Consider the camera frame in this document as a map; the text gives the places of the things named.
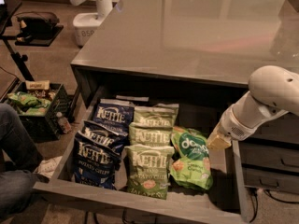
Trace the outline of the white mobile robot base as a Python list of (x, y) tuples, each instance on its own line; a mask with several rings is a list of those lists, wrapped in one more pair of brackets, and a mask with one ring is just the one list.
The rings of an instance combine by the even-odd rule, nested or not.
[[(79, 6), (86, 0), (70, 0), (73, 6)], [(89, 13), (79, 13), (73, 19), (75, 28), (75, 38), (77, 45), (83, 47), (95, 30), (103, 23), (107, 15), (111, 12), (112, 0), (95, 0), (96, 11)]]

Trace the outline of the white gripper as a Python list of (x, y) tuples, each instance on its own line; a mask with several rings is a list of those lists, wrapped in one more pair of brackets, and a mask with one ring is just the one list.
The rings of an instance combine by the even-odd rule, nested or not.
[(231, 140), (243, 141), (264, 123), (285, 114), (287, 111), (259, 102), (248, 91), (223, 112), (219, 123), (206, 140), (206, 147), (226, 149), (232, 145)]

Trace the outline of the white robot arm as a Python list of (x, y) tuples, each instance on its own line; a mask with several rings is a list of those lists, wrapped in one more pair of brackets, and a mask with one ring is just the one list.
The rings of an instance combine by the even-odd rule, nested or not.
[(287, 113), (299, 114), (299, 77), (279, 66), (267, 65), (249, 77), (249, 90), (221, 115), (206, 140), (209, 149), (226, 149), (243, 141), (264, 123)]

